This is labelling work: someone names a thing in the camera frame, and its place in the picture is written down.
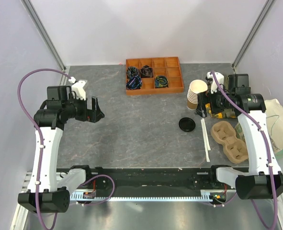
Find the black plastic cup lid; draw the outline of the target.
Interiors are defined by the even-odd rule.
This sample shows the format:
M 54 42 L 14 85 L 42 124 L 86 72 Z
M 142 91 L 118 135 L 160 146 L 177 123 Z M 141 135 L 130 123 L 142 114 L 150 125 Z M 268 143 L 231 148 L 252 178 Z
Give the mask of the black plastic cup lid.
M 195 121 L 189 117 L 183 117 L 179 120 L 179 128 L 184 132 L 192 132 L 195 127 Z

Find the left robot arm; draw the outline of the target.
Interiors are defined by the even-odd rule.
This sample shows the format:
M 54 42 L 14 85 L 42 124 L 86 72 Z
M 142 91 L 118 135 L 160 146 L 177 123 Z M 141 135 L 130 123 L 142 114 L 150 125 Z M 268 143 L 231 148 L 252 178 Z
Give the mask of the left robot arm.
M 39 130 L 35 132 L 32 176 L 27 191 L 18 195 L 18 203 L 31 212 L 64 213 L 72 193 L 93 183 L 88 165 L 72 166 L 63 179 L 57 180 L 58 148 L 67 121 L 74 118 L 96 123 L 105 117 L 96 97 L 91 99 L 92 108 L 87 108 L 85 84 L 80 80 L 71 86 L 49 86 L 47 100 L 34 115 Z

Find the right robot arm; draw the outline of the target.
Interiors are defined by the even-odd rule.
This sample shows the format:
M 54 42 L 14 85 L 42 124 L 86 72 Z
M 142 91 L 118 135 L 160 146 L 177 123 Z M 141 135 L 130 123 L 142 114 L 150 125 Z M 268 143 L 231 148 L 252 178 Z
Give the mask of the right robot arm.
M 227 89 L 217 72 L 208 72 L 205 79 L 208 89 L 198 94 L 196 114 L 207 117 L 206 104 L 213 114 L 232 109 L 242 127 L 249 159 L 248 172 L 230 166 L 213 166 L 214 173 L 207 177 L 208 185 L 217 189 L 227 184 L 236 189 L 240 199 L 277 198 L 283 193 L 283 173 L 273 155 L 263 96 L 250 92 L 248 79 L 242 85 L 236 83 Z

